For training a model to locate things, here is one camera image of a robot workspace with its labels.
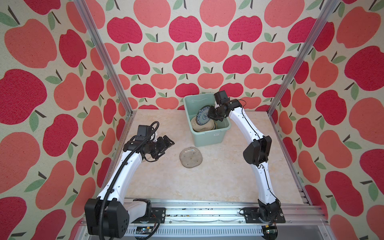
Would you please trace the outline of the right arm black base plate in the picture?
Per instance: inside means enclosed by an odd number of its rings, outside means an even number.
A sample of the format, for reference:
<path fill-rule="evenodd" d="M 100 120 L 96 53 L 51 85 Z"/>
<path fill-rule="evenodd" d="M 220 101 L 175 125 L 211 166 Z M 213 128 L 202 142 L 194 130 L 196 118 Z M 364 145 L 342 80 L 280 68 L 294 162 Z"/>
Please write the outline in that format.
<path fill-rule="evenodd" d="M 281 208 L 266 210 L 264 208 L 242 208 L 239 214 L 243 216 L 247 224 L 284 224 L 285 215 Z"/>

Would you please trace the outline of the grey clear glass plate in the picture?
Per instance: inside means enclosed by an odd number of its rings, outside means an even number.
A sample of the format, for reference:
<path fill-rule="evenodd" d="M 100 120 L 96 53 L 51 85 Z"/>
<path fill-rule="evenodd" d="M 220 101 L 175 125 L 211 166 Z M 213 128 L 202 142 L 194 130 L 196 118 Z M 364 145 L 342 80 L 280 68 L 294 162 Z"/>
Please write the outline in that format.
<path fill-rule="evenodd" d="M 195 168 L 203 162 L 203 156 L 196 147 L 189 147 L 180 152 L 181 164 L 188 169 Z"/>

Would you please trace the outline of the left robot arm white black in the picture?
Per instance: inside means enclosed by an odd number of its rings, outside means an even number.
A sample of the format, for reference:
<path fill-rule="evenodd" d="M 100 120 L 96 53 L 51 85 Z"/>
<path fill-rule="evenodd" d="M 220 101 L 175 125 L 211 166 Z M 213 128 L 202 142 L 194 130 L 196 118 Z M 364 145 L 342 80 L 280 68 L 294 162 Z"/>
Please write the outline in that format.
<path fill-rule="evenodd" d="M 161 220 L 152 211 L 149 199 L 134 199 L 127 207 L 124 199 L 134 173 L 142 161 L 150 155 L 153 162 L 162 157 L 175 143 L 168 136 L 157 137 L 160 123 L 140 125 L 137 134 L 123 147 L 123 154 L 112 177 L 95 199 L 85 204 L 88 233 L 101 240 L 121 239 L 129 224 L 134 221 L 154 222 L 152 228 L 142 228 L 135 237 L 137 240 L 151 238 L 159 229 Z"/>

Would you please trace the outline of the right aluminium frame post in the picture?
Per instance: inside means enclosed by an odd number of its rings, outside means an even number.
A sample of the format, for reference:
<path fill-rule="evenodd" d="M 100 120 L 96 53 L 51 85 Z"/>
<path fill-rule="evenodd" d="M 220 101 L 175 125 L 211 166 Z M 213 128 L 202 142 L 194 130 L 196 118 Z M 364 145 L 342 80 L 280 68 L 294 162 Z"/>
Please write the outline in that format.
<path fill-rule="evenodd" d="M 325 27 L 330 16 L 337 9 L 339 3 L 341 3 L 341 1 L 330 0 L 330 1 L 327 1 L 324 7 L 321 9 L 321 12 L 318 18 L 316 19 L 314 26 L 309 32 L 309 35 L 306 41 L 303 43 L 303 46 L 300 48 L 299 53 L 296 56 L 296 59 L 294 60 L 287 76 L 284 77 L 278 92 L 276 93 L 274 99 L 271 102 L 271 105 L 268 109 L 268 117 L 270 118 L 272 117 L 274 110 L 276 109 L 279 102 L 281 101 L 281 98 L 283 97 L 285 91 L 288 89 L 290 82 L 293 80 L 294 76 L 296 75 L 302 63 L 304 62 L 306 56 L 308 55 L 310 50 L 313 48 L 315 41 L 318 39 L 321 31 Z"/>

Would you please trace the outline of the cream plate with plant motif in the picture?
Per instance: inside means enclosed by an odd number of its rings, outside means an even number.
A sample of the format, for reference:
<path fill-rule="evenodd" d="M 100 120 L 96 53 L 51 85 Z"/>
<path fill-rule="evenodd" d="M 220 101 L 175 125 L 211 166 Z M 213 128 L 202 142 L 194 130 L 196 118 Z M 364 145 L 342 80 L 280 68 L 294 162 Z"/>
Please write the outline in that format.
<path fill-rule="evenodd" d="M 196 117 L 193 117 L 192 120 L 191 120 L 191 125 L 192 125 L 192 129 L 195 131 L 195 132 L 206 132 L 206 131 L 211 131 L 211 130 L 214 130 L 215 127 L 216 127 L 216 124 L 215 124 L 215 121 L 212 120 L 212 119 L 209 119 L 209 121 L 204 124 L 204 125 L 199 125 L 197 123 L 197 119 Z"/>

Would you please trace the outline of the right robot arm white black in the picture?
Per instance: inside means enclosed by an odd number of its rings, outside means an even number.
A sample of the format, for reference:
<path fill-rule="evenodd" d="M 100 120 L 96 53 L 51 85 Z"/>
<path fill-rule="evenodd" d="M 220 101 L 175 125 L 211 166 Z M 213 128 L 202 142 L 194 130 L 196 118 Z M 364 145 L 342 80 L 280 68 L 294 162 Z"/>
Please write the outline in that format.
<path fill-rule="evenodd" d="M 274 193 L 269 174 L 268 156 L 272 138 L 258 130 L 239 100 L 231 100 L 225 91 L 215 93 L 214 97 L 216 106 L 210 107 L 208 117 L 215 121 L 230 118 L 244 135 L 248 146 L 243 151 L 243 157 L 255 173 L 259 191 L 259 219 L 263 223 L 274 222 L 280 215 L 281 202 Z"/>

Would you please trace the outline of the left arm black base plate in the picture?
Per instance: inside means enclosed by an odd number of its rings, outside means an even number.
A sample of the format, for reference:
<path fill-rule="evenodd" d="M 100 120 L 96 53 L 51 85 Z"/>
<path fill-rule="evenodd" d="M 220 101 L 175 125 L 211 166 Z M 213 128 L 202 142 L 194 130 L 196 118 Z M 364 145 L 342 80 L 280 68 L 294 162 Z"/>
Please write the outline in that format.
<path fill-rule="evenodd" d="M 141 217 L 133 221 L 133 224 L 154 224 L 160 221 L 161 224 L 165 223 L 166 208 L 152 208 L 149 217 Z"/>

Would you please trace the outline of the aluminium frame post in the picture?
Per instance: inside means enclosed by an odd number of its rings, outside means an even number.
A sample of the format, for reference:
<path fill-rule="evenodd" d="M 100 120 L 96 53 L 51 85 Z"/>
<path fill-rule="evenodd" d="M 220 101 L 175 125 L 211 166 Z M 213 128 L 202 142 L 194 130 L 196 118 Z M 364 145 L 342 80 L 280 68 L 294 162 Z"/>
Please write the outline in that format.
<path fill-rule="evenodd" d="M 299 53 L 296 56 L 296 59 L 294 60 L 287 76 L 284 77 L 278 92 L 276 93 L 274 99 L 271 102 L 271 105 L 268 109 L 268 117 L 270 118 L 272 117 L 274 110 L 276 109 L 279 102 L 281 101 L 281 98 L 283 97 L 285 91 L 288 89 L 290 82 L 293 80 L 294 76 L 296 75 L 302 63 L 304 62 L 306 56 L 308 55 L 310 50 L 313 48 L 315 41 L 318 39 L 321 31 L 325 27 L 330 16 L 337 9 L 339 3 L 341 3 L 341 1 L 330 0 L 330 1 L 327 1 L 324 7 L 321 9 L 321 12 L 318 18 L 316 19 L 314 26 L 309 32 L 309 35 L 306 41 L 303 43 L 303 46 L 300 48 Z"/>
<path fill-rule="evenodd" d="M 107 51 L 107 48 L 105 47 L 105 44 L 104 44 L 104 42 L 103 42 L 103 40 L 99 34 L 99 30 L 97 29 L 96 23 L 93 20 L 91 11 L 87 6 L 86 1 L 74 1 L 74 2 L 75 2 L 77 10 L 78 10 L 84 24 L 85 24 L 85 26 L 89 32 L 91 40 L 93 41 L 93 43 L 94 43 L 94 45 L 98 51 L 99 57 L 101 58 L 101 61 L 105 67 L 105 70 L 106 70 L 107 74 L 109 75 L 115 90 L 117 91 L 117 95 L 118 95 L 119 99 L 121 100 L 122 105 L 127 112 L 127 115 L 129 117 L 132 117 L 134 112 L 133 112 L 132 107 L 128 101 L 126 94 L 125 94 L 125 90 L 124 90 L 123 85 L 120 81 L 120 78 L 119 78 L 119 76 L 118 76 L 118 74 L 117 74 L 117 72 L 116 72 L 116 70 L 112 64 L 112 60 L 111 60 L 110 55 Z"/>

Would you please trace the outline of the light green plastic bin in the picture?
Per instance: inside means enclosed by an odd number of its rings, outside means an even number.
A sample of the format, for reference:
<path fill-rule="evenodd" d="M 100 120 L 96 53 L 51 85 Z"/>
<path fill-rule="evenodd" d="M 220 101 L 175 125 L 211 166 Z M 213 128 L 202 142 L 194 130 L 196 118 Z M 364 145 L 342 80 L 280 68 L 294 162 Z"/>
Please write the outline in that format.
<path fill-rule="evenodd" d="M 213 93 L 190 95 L 184 97 L 184 107 L 187 115 L 187 120 L 190 131 L 192 133 L 194 145 L 196 147 L 220 144 L 224 140 L 226 132 L 231 128 L 231 123 L 229 119 L 224 119 L 222 122 L 215 121 L 216 127 L 214 130 L 199 133 L 195 132 L 192 129 L 191 120 L 193 117 L 196 117 L 198 111 L 206 105 L 216 105 Z"/>

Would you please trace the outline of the front aluminium rail base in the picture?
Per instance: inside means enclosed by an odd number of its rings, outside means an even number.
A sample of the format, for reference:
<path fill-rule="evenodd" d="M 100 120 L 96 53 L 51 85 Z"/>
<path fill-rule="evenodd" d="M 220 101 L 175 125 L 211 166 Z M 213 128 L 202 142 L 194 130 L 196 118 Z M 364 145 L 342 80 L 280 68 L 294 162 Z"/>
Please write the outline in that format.
<path fill-rule="evenodd" d="M 244 208 L 256 203 L 153 200 L 164 208 L 152 240 L 261 240 L 262 223 L 247 223 Z M 279 240 L 334 240 L 336 236 L 321 207 L 282 204 L 284 223 L 276 223 Z"/>

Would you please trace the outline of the blue white patterned plate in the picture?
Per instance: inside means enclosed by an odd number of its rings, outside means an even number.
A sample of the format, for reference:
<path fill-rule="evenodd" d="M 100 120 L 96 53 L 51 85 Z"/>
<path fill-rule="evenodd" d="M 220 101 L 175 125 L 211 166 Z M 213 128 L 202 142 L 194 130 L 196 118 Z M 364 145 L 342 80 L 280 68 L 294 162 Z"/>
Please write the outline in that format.
<path fill-rule="evenodd" d="M 196 115 L 196 123 L 199 126 L 207 124 L 211 119 L 208 117 L 211 106 L 206 105 L 202 107 Z"/>

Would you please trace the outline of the left aluminium frame post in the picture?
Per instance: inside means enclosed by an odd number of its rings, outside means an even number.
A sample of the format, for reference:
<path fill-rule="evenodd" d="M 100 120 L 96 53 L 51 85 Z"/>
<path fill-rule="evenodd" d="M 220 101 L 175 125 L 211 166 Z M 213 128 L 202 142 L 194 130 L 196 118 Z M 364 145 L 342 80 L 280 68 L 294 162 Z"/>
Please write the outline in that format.
<path fill-rule="evenodd" d="M 127 112 L 127 115 L 129 117 L 132 117 L 134 112 L 133 112 L 132 107 L 128 101 L 126 94 L 125 94 L 125 90 L 124 90 L 123 85 L 120 81 L 120 78 L 119 78 L 119 76 L 118 76 L 118 74 L 117 74 L 117 72 L 116 72 L 116 70 L 112 64 L 112 60 L 111 60 L 110 55 L 107 51 L 107 48 L 105 47 L 105 44 L 104 44 L 104 42 L 103 42 L 103 40 L 99 34 L 99 30 L 97 29 L 96 23 L 93 20 L 91 11 L 87 6 L 86 1 L 74 1 L 74 2 L 75 2 L 77 10 L 78 10 L 84 24 L 85 24 L 85 26 L 89 32 L 91 40 L 93 41 L 93 43 L 94 43 L 94 45 L 98 51 L 99 57 L 101 58 L 101 61 L 105 67 L 105 70 L 106 70 L 107 74 L 109 75 L 115 90 L 117 91 L 117 95 L 118 95 L 119 99 L 121 100 L 122 105 Z"/>

